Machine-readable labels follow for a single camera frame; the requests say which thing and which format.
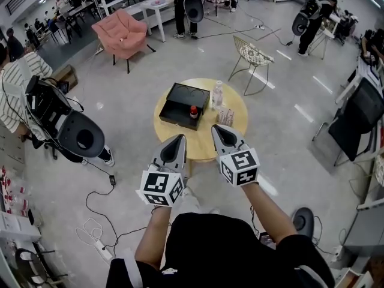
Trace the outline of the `black folding chair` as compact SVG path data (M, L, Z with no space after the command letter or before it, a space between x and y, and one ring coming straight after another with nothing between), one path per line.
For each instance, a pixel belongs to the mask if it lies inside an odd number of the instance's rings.
M364 77L343 106L336 111L333 120L320 125L312 141L325 129L340 147L340 153L353 162L371 148L373 130L383 116L384 98Z

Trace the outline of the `white rectangular table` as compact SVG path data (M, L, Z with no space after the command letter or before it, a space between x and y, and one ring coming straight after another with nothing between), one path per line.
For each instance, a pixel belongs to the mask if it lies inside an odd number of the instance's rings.
M151 2L155 0L147 0L142 2L140 7L143 14L143 19L147 24L148 34L152 35L152 28L157 27L160 32L160 39L164 43L166 41L163 23L171 21L175 18L173 10L174 0L165 0L162 5L153 6Z

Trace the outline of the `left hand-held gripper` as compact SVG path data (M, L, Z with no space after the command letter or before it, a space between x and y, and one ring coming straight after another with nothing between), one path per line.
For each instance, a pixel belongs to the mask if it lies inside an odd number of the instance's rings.
M156 147L152 163L142 172L137 195L146 205L173 207L182 196L187 180L185 162L187 139L172 136Z

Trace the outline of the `grey cabinet desk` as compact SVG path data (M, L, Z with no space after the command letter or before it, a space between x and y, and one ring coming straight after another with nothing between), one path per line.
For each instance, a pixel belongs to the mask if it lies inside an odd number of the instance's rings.
M344 247L362 257L384 255L384 198L357 206Z

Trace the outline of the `cardboard box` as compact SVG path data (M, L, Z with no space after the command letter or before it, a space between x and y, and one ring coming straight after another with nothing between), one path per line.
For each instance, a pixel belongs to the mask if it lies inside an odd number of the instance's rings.
M55 78L57 81L68 82L69 91L78 84L76 69L70 64L62 67L60 70L56 70L53 73L53 78Z

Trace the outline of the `black metal stool chair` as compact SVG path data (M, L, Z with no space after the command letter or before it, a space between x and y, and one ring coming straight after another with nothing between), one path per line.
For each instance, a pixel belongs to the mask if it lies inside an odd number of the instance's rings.
M17 270L33 288L57 288L64 284L67 273L54 274L48 266L45 256L56 253L55 250L44 250L39 243L33 242L35 251L18 247L14 254Z

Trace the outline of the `black box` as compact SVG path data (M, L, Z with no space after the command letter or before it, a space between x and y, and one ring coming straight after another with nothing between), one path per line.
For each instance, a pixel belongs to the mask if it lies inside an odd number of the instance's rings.
M164 122L196 131L208 106L209 99L210 91L208 90L174 83L159 113L159 118ZM196 106L199 111L197 119L190 118L191 106Z

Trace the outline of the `black backpack rig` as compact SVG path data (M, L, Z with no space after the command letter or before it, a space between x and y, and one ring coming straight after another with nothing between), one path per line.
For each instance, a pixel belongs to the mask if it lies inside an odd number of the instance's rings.
M37 75L30 78L23 101L29 129L39 141L55 139L60 129L57 123L73 110L60 89Z

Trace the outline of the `person's left forearm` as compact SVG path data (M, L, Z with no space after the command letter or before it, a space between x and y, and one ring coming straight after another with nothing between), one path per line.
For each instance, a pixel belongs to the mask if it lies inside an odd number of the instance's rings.
M153 210L151 219L136 249L135 259L159 270L166 244L171 207L159 206Z

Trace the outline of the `black office chair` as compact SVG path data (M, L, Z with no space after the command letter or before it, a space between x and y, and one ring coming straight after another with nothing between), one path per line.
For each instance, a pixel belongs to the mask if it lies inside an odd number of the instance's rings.
M41 146L44 146L45 149L51 148L52 149L52 157L53 157L53 159L54 160L58 159L58 151L59 151L60 146L53 139L38 140L37 137L34 134L31 133L31 135L29 136L29 140L32 141L32 145L33 145L33 147L35 149L38 149Z

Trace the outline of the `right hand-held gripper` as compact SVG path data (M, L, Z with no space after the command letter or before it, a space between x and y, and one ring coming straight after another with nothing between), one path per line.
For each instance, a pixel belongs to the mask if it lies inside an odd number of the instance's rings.
M215 150L218 153L219 171L233 187L257 181L260 161L254 148L248 148L238 130L220 124L211 127Z

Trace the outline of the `round wooden table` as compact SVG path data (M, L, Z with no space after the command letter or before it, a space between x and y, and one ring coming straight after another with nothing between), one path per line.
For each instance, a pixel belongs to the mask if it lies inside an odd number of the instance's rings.
M160 97L154 110L154 130L161 142L177 135L184 134L187 138L187 158L193 161L211 161L217 156L211 135L211 127L216 123L216 111L212 101L208 101L207 111L204 112L197 130L181 127L162 121L159 114L169 93L167 89ZM229 85L223 84L223 106L234 111L232 127L245 134L248 127L248 111L242 97Z

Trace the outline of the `group of red-labelled bottles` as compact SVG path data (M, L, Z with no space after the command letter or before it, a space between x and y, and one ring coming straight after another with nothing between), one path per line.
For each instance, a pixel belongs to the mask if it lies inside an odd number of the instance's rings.
M23 178L14 170L8 170L5 166L0 169L0 197L4 203L6 213L28 216L29 190Z

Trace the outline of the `grey seat-shaped device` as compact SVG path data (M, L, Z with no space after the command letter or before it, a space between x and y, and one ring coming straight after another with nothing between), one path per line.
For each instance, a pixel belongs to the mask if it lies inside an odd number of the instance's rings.
M298 208L293 215L293 225L298 234L313 238L314 214L308 207Z
M301 36L308 26L309 18L303 13L299 12L292 23L292 32L295 36Z
M199 23L204 17L202 0L184 0L184 10L190 22Z
M56 139L64 149L86 158L99 156L105 144L101 128L85 114L75 110L64 119Z

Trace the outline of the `clear plastic water bottle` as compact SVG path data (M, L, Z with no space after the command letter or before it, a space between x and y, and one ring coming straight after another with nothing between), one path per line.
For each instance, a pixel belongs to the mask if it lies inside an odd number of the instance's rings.
M223 104L223 83L218 80L212 90L212 106L218 110Z

